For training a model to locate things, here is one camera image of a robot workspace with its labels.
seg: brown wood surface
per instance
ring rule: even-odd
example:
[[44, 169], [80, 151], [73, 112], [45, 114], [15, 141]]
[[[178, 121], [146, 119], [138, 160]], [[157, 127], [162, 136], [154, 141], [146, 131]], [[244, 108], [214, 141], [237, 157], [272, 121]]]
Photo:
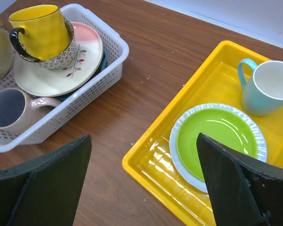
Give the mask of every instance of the brown wood surface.
[[[91, 134], [92, 155], [74, 225], [182, 225], [123, 170], [123, 156], [219, 42], [232, 40], [277, 60], [283, 60], [283, 49], [142, 0], [76, 2], [129, 44], [122, 79], [42, 144], [0, 153], [0, 170]], [[6, 22], [14, 11], [45, 3], [73, 1], [17, 0], [0, 17]]]

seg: mug handle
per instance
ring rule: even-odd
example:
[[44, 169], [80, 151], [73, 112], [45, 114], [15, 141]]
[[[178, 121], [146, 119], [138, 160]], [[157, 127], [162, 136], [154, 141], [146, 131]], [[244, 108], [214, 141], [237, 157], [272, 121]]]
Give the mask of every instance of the mug handle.
[[16, 28], [13, 28], [10, 32], [9, 32], [9, 39], [10, 39], [10, 42], [11, 44], [13, 45], [13, 47], [15, 48], [15, 50], [21, 54], [24, 58], [27, 58], [28, 60], [30, 61], [33, 61], [35, 63], [37, 62], [40, 62], [41, 60], [38, 59], [38, 58], [35, 58], [31, 55], [29, 55], [25, 49], [23, 49], [23, 47], [21, 46], [20, 44], [20, 41], [19, 41], [19, 33], [22, 33], [24, 34], [25, 33], [25, 30], [23, 27], [16, 27]]
[[39, 107], [43, 107], [43, 106], [53, 106], [53, 107], [57, 107], [59, 104], [61, 104], [62, 102], [55, 99], [55, 98], [51, 98], [51, 97], [41, 97], [35, 100], [31, 101], [31, 106], [33, 108], [39, 108]]
[[248, 65], [250, 68], [251, 68], [251, 72], [253, 73], [254, 70], [256, 69], [256, 67], [258, 67], [258, 65], [255, 63], [255, 61], [251, 60], [251, 59], [243, 59], [239, 62], [238, 64], [238, 75], [239, 75], [239, 80], [240, 80], [240, 83], [242, 85], [242, 88], [244, 89], [245, 86], [246, 86], [246, 80], [245, 80], [245, 77], [244, 77], [244, 73], [243, 73], [243, 64], [246, 64]]

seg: plate with pink section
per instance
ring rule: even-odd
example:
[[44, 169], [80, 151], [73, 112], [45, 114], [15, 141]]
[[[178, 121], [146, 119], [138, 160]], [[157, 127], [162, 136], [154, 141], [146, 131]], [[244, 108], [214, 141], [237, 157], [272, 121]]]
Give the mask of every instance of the plate with pink section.
[[48, 70], [16, 55], [13, 73], [21, 89], [38, 97], [57, 97], [81, 87], [96, 72], [103, 57], [99, 34], [85, 24], [71, 24], [78, 51], [64, 68]]

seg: white plastic basket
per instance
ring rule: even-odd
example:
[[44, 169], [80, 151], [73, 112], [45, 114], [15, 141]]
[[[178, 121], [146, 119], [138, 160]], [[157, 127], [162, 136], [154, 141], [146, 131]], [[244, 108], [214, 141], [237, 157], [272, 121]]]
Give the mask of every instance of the white plastic basket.
[[[17, 136], [0, 130], [0, 152], [7, 152], [17, 145], [43, 142], [122, 76], [123, 61], [129, 54], [129, 47], [119, 34], [81, 5], [69, 4], [61, 10], [67, 20], [87, 24], [99, 33], [107, 54], [108, 67], [23, 134]], [[12, 73], [0, 81], [0, 90], [8, 87], [17, 87]]]

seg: white plate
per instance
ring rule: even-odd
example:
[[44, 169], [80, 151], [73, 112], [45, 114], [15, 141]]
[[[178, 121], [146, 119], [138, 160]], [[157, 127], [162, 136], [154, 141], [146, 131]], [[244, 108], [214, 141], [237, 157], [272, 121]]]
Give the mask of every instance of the white plate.
[[261, 130], [259, 129], [259, 127], [256, 125], [256, 123], [244, 112], [242, 112], [241, 110], [229, 106], [229, 105], [224, 105], [224, 104], [203, 104], [203, 105], [198, 105], [195, 106], [193, 108], [191, 108], [190, 110], [186, 111], [175, 123], [175, 125], [173, 126], [172, 130], [171, 130], [171, 135], [170, 135], [170, 141], [169, 141], [169, 147], [170, 147], [170, 152], [171, 152], [171, 159], [172, 162], [174, 163], [177, 171], [179, 172], [179, 174], [192, 186], [196, 187], [197, 189], [208, 193], [207, 190], [207, 186], [206, 183], [203, 182], [202, 180], [197, 179], [196, 177], [194, 177], [186, 168], [185, 166], [182, 164], [179, 155], [178, 155], [178, 151], [177, 151], [177, 145], [176, 145], [176, 140], [177, 140], [177, 134], [178, 131], [181, 127], [181, 124], [183, 123], [183, 121], [189, 117], [191, 114], [200, 111], [202, 109], [207, 109], [207, 108], [219, 108], [219, 109], [223, 109], [223, 110], [227, 110], [229, 112], [232, 112], [236, 115], [238, 115], [240, 118], [242, 118], [250, 127], [250, 129], [252, 130], [256, 142], [257, 142], [257, 159], [261, 160], [263, 162], [266, 162], [267, 160], [267, 148], [266, 148], [266, 143], [265, 143], [265, 139], [264, 136], [261, 132]]
[[81, 87], [96, 72], [103, 56], [100, 36], [85, 24], [72, 24], [79, 50], [64, 68], [48, 70], [16, 55], [13, 73], [21, 89], [38, 97], [57, 97]]

